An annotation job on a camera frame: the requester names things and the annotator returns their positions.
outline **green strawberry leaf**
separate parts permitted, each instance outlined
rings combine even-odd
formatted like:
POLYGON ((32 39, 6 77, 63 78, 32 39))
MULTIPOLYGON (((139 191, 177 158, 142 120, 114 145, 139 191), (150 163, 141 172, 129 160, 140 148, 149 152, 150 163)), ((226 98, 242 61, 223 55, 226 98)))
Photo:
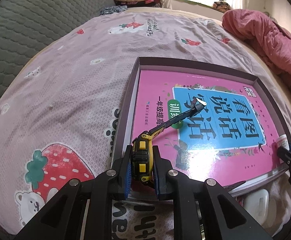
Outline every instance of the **green strawberry leaf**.
POLYGON ((33 153, 33 160, 27 163, 28 172, 25 175, 27 183, 32 183, 33 189, 39 188, 39 182, 44 179, 43 167, 48 163, 48 158, 42 156, 42 152, 36 150, 33 153))

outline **gray quilted fabric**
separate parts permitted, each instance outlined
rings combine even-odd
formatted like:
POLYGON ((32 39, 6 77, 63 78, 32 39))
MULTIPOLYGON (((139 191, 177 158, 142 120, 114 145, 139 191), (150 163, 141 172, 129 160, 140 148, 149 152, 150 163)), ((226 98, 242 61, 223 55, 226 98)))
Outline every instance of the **gray quilted fabric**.
POLYGON ((113 0, 1 0, 0 97, 36 53, 113 5, 113 0))

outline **pink blanket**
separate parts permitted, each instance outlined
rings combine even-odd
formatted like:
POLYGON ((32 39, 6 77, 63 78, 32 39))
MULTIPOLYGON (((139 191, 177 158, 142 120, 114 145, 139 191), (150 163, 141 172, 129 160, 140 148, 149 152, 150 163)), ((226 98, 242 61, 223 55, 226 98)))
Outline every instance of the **pink blanket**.
POLYGON ((291 33, 262 12, 243 9, 226 12, 222 26, 252 46, 291 91, 291 33))

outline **yellow button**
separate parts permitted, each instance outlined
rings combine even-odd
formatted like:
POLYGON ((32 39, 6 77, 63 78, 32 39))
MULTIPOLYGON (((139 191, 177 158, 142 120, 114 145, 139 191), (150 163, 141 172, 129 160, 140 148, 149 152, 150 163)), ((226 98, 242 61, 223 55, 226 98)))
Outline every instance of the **yellow button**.
POLYGON ((140 147, 139 147, 140 150, 145 150, 146 149, 146 142, 144 141, 140 141, 140 147))
POLYGON ((146 172, 146 164, 145 163, 139 164, 139 171, 140 172, 146 172))

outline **bed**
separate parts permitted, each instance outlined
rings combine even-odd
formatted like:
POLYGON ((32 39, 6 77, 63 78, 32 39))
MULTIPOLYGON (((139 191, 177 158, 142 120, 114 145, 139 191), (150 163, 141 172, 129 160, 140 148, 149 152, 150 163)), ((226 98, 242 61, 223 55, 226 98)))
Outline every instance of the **bed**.
MULTIPOLYGON (((184 11, 132 8, 93 18, 33 57, 0 99, 0 226, 18 233, 71 176, 87 180, 109 167, 137 57, 197 60, 256 75, 291 132, 287 88, 251 48, 220 26, 184 11), (186 44, 185 38, 200 45, 186 44)), ((277 202, 276 220, 267 228, 271 235, 291 217, 287 178, 265 187, 277 202)), ((134 239, 143 234, 136 226, 149 223, 149 237, 173 239, 172 207, 144 204, 148 208, 141 212, 139 205, 114 204, 113 221, 121 227, 113 234, 134 239)))

